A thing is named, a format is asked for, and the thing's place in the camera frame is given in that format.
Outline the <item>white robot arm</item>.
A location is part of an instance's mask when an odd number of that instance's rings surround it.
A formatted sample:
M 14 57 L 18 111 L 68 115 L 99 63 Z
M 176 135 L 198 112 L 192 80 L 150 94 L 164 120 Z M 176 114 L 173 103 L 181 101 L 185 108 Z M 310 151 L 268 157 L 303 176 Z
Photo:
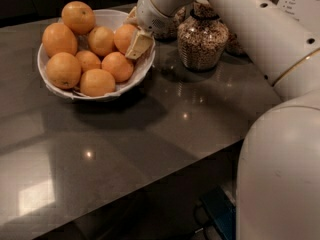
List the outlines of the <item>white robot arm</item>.
M 160 33 L 194 0 L 138 0 Z M 208 0 L 278 97 L 250 127 L 237 170 L 236 240 L 320 240 L 318 36 L 270 0 Z

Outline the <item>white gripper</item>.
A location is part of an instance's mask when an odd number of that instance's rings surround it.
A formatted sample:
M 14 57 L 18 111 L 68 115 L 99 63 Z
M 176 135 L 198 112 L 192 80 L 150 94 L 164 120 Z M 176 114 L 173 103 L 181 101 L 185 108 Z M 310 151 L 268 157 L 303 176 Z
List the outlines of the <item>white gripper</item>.
M 178 2 L 179 0 L 138 0 L 137 7 L 132 8 L 124 24 L 139 25 L 145 31 L 134 31 L 125 53 L 126 58 L 136 60 L 152 46 L 152 33 L 162 33 L 170 26 L 171 19 L 181 8 Z

